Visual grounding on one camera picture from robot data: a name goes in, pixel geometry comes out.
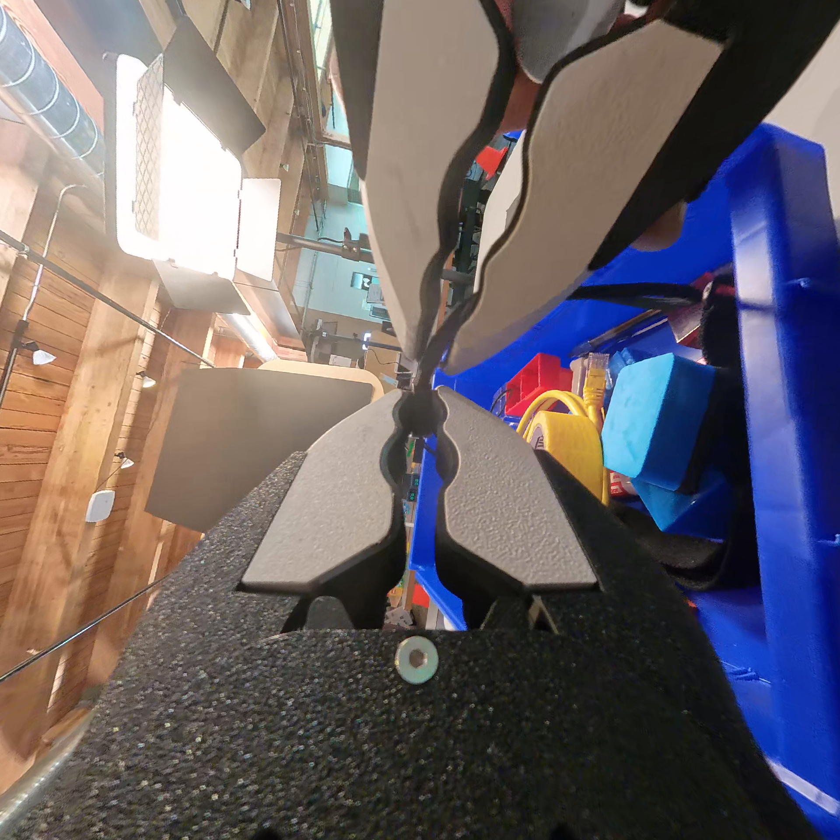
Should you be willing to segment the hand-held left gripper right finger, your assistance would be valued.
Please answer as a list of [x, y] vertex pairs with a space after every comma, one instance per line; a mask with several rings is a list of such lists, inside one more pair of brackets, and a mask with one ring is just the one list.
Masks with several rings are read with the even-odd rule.
[[435, 562], [466, 621], [499, 598], [589, 591], [595, 571], [534, 449], [456, 391], [434, 389]]

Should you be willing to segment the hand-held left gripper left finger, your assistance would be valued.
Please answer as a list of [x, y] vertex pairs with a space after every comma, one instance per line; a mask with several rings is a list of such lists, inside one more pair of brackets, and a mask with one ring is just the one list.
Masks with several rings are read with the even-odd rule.
[[352, 621], [385, 619], [406, 567], [399, 475], [408, 392], [347, 416], [308, 449], [240, 590], [337, 599]]

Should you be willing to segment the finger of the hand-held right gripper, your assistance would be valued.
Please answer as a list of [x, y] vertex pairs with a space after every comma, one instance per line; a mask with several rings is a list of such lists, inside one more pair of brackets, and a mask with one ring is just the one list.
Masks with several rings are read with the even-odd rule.
[[515, 76], [496, 2], [383, 3], [362, 197], [385, 305], [413, 361], [434, 330], [463, 181]]
[[448, 374], [488, 360], [567, 299], [718, 61], [663, 19], [561, 66], [526, 132], [516, 213], [480, 272]]

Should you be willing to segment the person's right hand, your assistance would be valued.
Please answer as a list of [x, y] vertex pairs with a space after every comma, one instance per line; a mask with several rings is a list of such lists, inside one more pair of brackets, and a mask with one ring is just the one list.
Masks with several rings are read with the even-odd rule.
[[680, 238], [688, 202], [679, 201], [649, 225], [632, 243], [632, 248], [643, 253], [667, 249]]

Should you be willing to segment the yellow tape roll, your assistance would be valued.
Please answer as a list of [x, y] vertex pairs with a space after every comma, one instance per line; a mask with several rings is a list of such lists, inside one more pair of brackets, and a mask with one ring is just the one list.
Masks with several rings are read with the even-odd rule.
[[544, 451], [572, 474], [601, 503], [607, 503], [609, 484], [601, 437], [586, 416], [540, 410], [523, 433], [529, 445]]

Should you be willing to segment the red studded block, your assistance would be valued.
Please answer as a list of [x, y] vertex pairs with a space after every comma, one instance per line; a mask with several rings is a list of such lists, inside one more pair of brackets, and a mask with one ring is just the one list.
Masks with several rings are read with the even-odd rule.
[[547, 391], [569, 392], [574, 374], [561, 359], [537, 353], [505, 385], [503, 415], [521, 418], [531, 403]]

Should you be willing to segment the dark pen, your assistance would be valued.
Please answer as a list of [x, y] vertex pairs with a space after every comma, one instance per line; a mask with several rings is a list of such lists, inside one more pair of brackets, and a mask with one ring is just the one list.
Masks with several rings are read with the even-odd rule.
[[574, 349], [574, 353], [577, 355], [584, 355], [591, 352], [596, 352], [596, 350], [602, 347], [604, 344], [609, 343], [625, 333], [629, 331], [633, 331], [635, 328], [639, 327], [642, 324], [650, 321], [660, 321], [664, 317], [664, 312], [658, 309], [650, 309], [643, 311], [642, 313], [617, 324], [615, 327], [612, 327], [603, 333], [594, 336], [591, 339], [588, 339], [581, 344], [577, 345]]

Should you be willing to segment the blue foam block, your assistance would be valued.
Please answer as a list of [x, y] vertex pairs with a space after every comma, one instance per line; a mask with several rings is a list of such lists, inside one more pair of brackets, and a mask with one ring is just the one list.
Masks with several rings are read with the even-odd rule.
[[602, 426], [608, 470], [666, 490], [684, 485], [718, 373], [665, 353], [624, 367]]

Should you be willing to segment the small blue foam piece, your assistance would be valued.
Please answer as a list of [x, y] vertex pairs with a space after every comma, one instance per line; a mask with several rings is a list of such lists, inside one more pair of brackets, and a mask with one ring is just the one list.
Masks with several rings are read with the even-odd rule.
[[736, 501], [720, 472], [709, 469], [690, 495], [641, 479], [632, 483], [661, 532], [718, 541], [728, 535]]

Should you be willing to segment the studio light panel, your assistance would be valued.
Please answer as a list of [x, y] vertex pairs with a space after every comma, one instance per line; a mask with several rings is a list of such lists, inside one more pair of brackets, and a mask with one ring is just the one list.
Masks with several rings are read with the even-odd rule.
[[103, 63], [108, 235], [174, 307], [249, 316], [237, 275], [271, 290], [279, 213], [279, 180], [243, 169], [265, 126], [187, 16], [149, 63]]

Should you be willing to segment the blue plastic bin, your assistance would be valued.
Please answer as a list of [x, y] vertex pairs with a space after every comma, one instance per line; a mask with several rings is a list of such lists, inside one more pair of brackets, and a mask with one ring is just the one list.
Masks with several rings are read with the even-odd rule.
[[725, 164], [760, 583], [630, 560], [563, 634], [435, 632], [411, 695], [433, 838], [838, 838], [838, 243], [823, 148], [771, 125]]

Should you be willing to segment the light stand pole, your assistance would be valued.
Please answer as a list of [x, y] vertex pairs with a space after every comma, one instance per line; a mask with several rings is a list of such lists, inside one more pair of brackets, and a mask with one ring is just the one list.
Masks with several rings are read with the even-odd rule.
[[204, 358], [198, 352], [190, 350], [183, 343], [174, 339], [170, 334], [162, 331], [158, 327], [154, 326], [152, 323], [143, 319], [141, 316], [133, 313], [129, 309], [126, 309], [124, 306], [117, 303], [110, 297], [102, 294], [100, 290], [89, 285], [86, 281], [72, 275], [68, 271], [57, 266], [55, 263], [47, 259], [44, 255], [36, 252], [28, 245], [12, 237], [4, 230], [1, 231], [1, 242], [4, 246], [12, 249], [17, 256], [21, 256], [26, 260], [35, 263], [38, 267], [45, 269], [45, 271], [47, 271], [51, 275], [65, 281], [66, 283], [72, 285], [79, 291], [82, 291], [83, 293], [87, 294], [90, 298], [94, 299], [95, 301], [99, 301], [106, 307], [110, 308], [111, 310], [114, 310], [118, 314], [124, 316], [126, 319], [129, 319], [148, 333], [152, 333], [154, 336], [162, 338], [165, 342], [168, 342], [172, 346], [176, 347], [178, 350], [197, 360], [199, 364], [211, 369], [214, 369], [216, 367], [214, 363]]

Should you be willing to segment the metal air duct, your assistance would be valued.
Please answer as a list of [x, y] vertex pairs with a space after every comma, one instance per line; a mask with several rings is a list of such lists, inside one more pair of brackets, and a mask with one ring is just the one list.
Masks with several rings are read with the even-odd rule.
[[106, 168], [102, 131], [4, 7], [1, 93], [13, 113], [65, 159], [80, 179], [102, 183]]

